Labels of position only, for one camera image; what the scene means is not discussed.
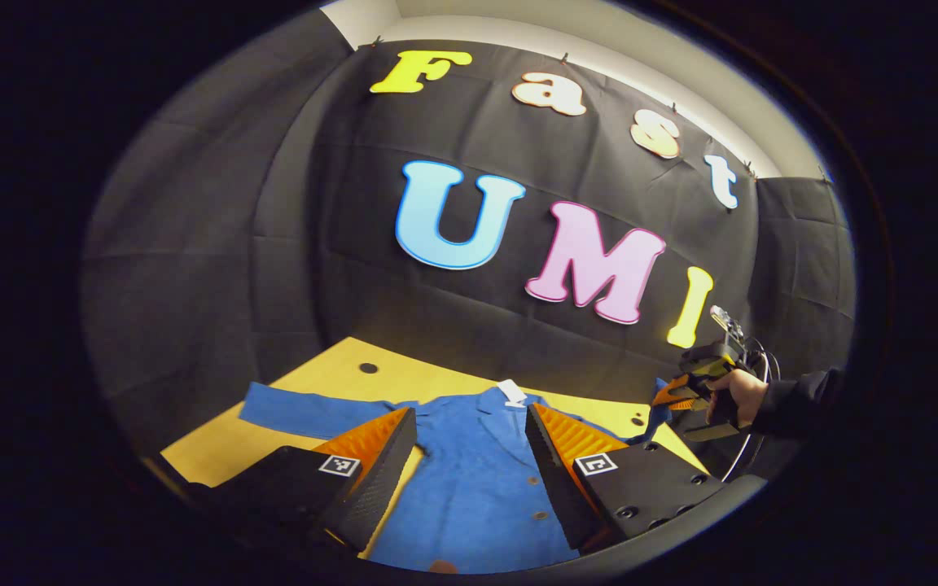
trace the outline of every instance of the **orange gripper pad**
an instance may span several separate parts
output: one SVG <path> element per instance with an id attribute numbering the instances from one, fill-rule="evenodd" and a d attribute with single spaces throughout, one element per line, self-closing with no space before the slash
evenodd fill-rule
<path id="1" fill-rule="evenodd" d="M 669 393 L 672 389 L 678 389 L 682 385 L 686 385 L 689 378 L 690 376 L 688 374 L 684 374 L 680 376 L 680 378 L 675 378 L 674 381 L 667 383 L 665 388 L 658 391 L 658 394 L 654 397 L 654 403 L 651 403 L 651 407 L 668 405 L 668 409 L 672 409 L 673 411 L 682 411 L 683 409 L 693 407 L 694 400 L 692 400 L 692 398 L 671 396 L 671 393 Z"/>
<path id="2" fill-rule="evenodd" d="M 357 485 L 364 479 L 364 474 L 375 464 L 379 453 L 393 431 L 397 429 L 397 424 L 401 422 L 407 408 L 396 409 L 393 413 L 388 413 L 381 417 L 372 419 L 371 422 L 354 427 L 346 431 L 341 436 L 336 436 L 327 442 L 318 445 L 312 450 L 317 453 L 330 453 L 332 456 L 356 457 L 361 461 L 361 473 L 357 476 L 357 482 L 353 483 L 350 492 L 357 489 Z"/>
<path id="3" fill-rule="evenodd" d="M 592 509 L 599 513 L 599 507 L 589 498 L 585 487 L 581 485 L 581 479 L 577 478 L 574 472 L 574 459 L 581 456 L 592 456 L 595 453 L 614 452 L 615 449 L 628 448 L 625 442 L 607 436 L 600 430 L 593 429 L 587 424 L 578 422 L 569 416 L 563 415 L 555 409 L 548 409 L 541 404 L 533 404 L 537 409 L 537 414 L 541 415 L 541 422 L 548 431 L 548 437 L 552 440 L 552 446 L 559 454 L 559 460 L 563 463 L 563 468 L 569 472 L 577 489 L 588 501 Z"/>

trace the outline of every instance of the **wooden table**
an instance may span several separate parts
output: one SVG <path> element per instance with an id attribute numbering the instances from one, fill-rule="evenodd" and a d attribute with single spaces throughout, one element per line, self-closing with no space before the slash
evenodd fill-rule
<path id="1" fill-rule="evenodd" d="M 375 374 L 362 372 L 360 364 L 364 363 L 379 367 L 379 371 Z M 388 400 L 392 403 L 417 400 L 424 404 L 439 396 L 462 396 L 462 394 L 477 396 L 494 386 L 495 382 L 433 366 L 412 359 L 412 357 L 377 348 L 355 338 L 346 338 L 325 352 L 321 352 L 308 363 L 282 376 L 271 386 L 277 389 L 317 393 L 320 396 L 346 400 Z M 633 423 L 632 419 L 636 418 L 645 423 L 649 416 L 648 405 L 588 400 L 588 398 L 561 396 L 561 394 L 525 387 L 524 392 L 543 396 L 551 407 L 581 415 L 589 422 L 614 431 L 620 437 L 633 437 L 641 434 L 644 427 Z M 645 389 L 641 389 L 640 396 L 645 396 L 645 394 Z M 238 419 L 243 405 L 244 401 L 227 409 L 211 422 L 191 431 L 178 442 L 165 448 L 161 456 L 164 456 L 164 459 L 168 460 L 179 474 L 185 476 L 187 481 L 217 486 L 227 479 L 234 478 L 239 472 L 245 471 L 262 457 L 283 445 L 310 449 L 324 443 L 324 440 L 295 436 L 243 422 Z M 654 439 L 705 474 L 708 473 L 704 465 L 701 465 L 697 457 L 682 444 L 668 426 L 659 427 Z M 386 515 L 379 524 L 379 529 L 386 524 L 393 505 L 397 498 L 401 497 L 401 491 L 407 479 L 414 474 L 414 468 L 418 466 L 421 459 L 421 449 L 414 446 L 412 455 L 407 459 L 405 469 L 401 474 L 401 481 L 397 484 L 393 498 L 390 500 Z M 361 553 L 362 558 L 371 553 L 377 536 L 379 536 L 379 530 L 375 531 L 368 549 Z"/>

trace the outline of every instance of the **pink letter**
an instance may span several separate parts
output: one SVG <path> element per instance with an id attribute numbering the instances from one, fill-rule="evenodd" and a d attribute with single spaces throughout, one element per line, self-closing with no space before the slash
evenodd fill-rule
<path id="1" fill-rule="evenodd" d="M 651 231 L 633 229 L 606 253 L 596 212 L 570 201 L 557 201 L 551 211 L 558 222 L 552 248 L 540 277 L 528 281 L 528 293 L 554 303 L 565 300 L 563 282 L 573 267 L 578 308 L 591 304 L 610 283 L 610 293 L 596 303 L 596 313 L 618 323 L 639 321 L 639 301 L 655 260 L 664 252 L 664 240 Z"/>

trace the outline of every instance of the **white tag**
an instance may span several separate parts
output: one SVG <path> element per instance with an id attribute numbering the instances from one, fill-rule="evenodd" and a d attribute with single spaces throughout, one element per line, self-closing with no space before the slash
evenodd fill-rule
<path id="1" fill-rule="evenodd" d="M 502 389 L 503 393 L 506 393 L 506 399 L 508 400 L 506 401 L 506 405 L 509 405 L 509 407 L 524 407 L 521 404 L 528 396 L 526 396 L 524 391 L 521 391 L 511 379 L 509 379 L 509 381 L 499 382 L 498 388 Z"/>

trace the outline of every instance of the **yellow letter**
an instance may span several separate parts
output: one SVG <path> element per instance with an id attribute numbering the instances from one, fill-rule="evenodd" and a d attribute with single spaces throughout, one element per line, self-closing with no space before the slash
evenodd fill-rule
<path id="1" fill-rule="evenodd" d="M 402 51 L 397 53 L 401 60 L 395 64 L 390 74 L 379 83 L 371 86 L 372 94 L 413 94 L 424 85 L 418 81 L 421 74 L 429 81 L 440 79 L 454 64 L 472 63 L 472 55 L 461 51 Z M 429 63 L 433 59 L 440 62 Z"/>
<path id="2" fill-rule="evenodd" d="M 671 120 L 652 110 L 636 112 L 636 123 L 632 125 L 632 139 L 636 144 L 663 156 L 675 159 L 678 156 L 678 127 Z"/>
<path id="3" fill-rule="evenodd" d="M 548 83 L 520 83 L 513 88 L 513 97 L 522 103 L 550 107 L 559 114 L 580 116 L 585 114 L 581 105 L 581 86 L 566 77 L 551 73 L 525 73 L 524 81 L 550 81 Z"/>
<path id="4" fill-rule="evenodd" d="M 678 323 L 668 330 L 668 343 L 679 348 L 689 348 L 697 340 L 700 310 L 708 298 L 708 291 L 714 285 L 712 275 L 699 267 L 686 269 L 686 278 L 690 279 L 690 289 L 686 292 L 686 301 L 682 303 L 682 314 L 678 316 Z"/>

